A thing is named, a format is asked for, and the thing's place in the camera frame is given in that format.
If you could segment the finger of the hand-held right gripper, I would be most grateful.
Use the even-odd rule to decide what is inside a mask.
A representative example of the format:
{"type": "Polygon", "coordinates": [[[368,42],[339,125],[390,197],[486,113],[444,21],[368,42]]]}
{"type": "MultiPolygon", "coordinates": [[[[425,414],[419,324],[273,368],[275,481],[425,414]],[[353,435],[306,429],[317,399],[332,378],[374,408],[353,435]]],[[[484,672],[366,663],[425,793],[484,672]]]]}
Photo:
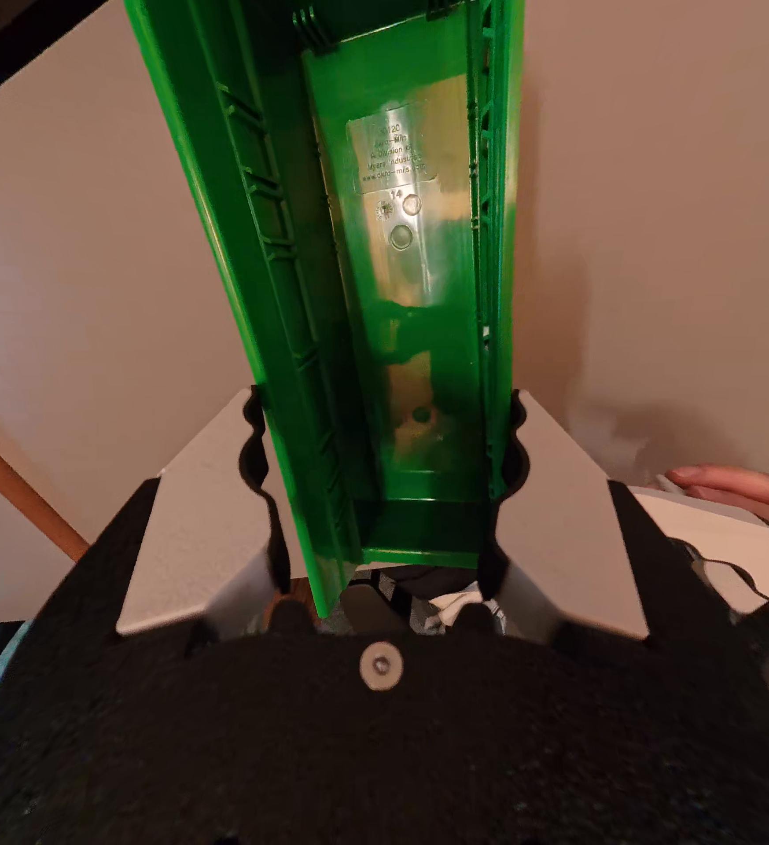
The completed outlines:
{"type": "Polygon", "coordinates": [[[702,561],[702,574],[727,603],[769,601],[769,525],[737,507],[674,492],[630,487],[669,538],[702,561]]]}

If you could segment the person's right hand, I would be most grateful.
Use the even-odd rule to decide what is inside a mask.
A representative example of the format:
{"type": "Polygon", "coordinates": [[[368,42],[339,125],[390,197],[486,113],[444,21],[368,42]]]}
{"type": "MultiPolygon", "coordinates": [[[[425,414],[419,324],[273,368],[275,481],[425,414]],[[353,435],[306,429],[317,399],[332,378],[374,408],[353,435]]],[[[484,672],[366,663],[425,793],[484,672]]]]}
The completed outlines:
{"type": "Polygon", "coordinates": [[[734,506],[769,523],[769,473],[703,463],[668,470],[665,478],[692,498],[734,506]]]}

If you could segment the green plastic bin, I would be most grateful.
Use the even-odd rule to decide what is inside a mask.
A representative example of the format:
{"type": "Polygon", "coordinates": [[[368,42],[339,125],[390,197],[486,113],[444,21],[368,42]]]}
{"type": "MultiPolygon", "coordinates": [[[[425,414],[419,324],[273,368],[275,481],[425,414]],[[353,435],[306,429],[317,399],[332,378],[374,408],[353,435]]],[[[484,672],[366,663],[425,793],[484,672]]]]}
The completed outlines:
{"type": "Polygon", "coordinates": [[[322,618],[505,491],[525,3],[125,2],[322,618]]]}

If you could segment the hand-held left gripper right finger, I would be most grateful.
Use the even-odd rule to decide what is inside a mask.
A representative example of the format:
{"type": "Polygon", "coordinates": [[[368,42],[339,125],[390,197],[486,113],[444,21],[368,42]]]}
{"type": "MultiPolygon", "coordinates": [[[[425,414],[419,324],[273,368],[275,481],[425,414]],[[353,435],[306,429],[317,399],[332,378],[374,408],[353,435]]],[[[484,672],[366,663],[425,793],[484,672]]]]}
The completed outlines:
{"type": "Polygon", "coordinates": [[[566,624],[635,641],[650,634],[607,474],[517,389],[478,586],[513,635],[551,642],[566,624]]]}

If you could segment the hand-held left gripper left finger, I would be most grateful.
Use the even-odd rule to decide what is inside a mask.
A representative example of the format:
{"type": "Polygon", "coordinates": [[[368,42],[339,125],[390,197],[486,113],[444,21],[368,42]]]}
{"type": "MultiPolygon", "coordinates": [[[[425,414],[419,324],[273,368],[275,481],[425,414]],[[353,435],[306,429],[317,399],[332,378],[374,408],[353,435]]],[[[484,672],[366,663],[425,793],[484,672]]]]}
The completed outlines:
{"type": "Polygon", "coordinates": [[[250,387],[161,472],[115,629],[200,620],[232,639],[290,592],[291,505],[250,387]]]}

